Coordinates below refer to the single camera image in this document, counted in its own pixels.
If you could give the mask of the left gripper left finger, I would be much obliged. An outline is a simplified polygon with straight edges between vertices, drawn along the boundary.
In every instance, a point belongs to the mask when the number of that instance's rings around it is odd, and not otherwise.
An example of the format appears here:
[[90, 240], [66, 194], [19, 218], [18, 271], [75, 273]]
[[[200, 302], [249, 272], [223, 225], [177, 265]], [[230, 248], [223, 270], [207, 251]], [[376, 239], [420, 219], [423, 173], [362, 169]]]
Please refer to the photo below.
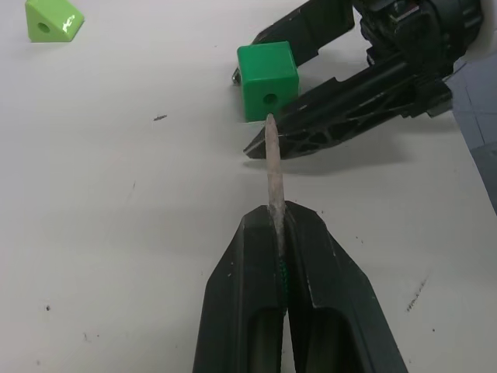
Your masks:
[[203, 297], [195, 372], [278, 372], [284, 295], [267, 207], [240, 221]]

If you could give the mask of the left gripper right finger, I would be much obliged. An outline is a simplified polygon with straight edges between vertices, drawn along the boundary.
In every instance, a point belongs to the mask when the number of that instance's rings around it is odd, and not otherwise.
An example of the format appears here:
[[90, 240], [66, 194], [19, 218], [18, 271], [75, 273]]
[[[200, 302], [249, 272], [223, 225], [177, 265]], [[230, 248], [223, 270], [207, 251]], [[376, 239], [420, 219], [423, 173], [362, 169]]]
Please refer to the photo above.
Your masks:
[[288, 312], [297, 372], [405, 372], [366, 274], [318, 214], [285, 214]]

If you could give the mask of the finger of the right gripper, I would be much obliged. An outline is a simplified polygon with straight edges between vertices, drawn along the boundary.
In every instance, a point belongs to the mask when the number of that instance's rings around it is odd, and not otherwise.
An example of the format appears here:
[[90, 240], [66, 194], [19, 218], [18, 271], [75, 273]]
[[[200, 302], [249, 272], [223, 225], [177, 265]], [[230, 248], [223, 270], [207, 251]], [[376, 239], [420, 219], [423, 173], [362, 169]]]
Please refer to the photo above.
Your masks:
[[335, 147], [396, 117], [445, 113], [452, 71], [452, 64], [421, 66], [395, 54], [345, 81], [331, 78], [276, 112], [280, 157]]
[[259, 32], [253, 45], [288, 42], [296, 66], [354, 27], [353, 4], [346, 0], [310, 0]]

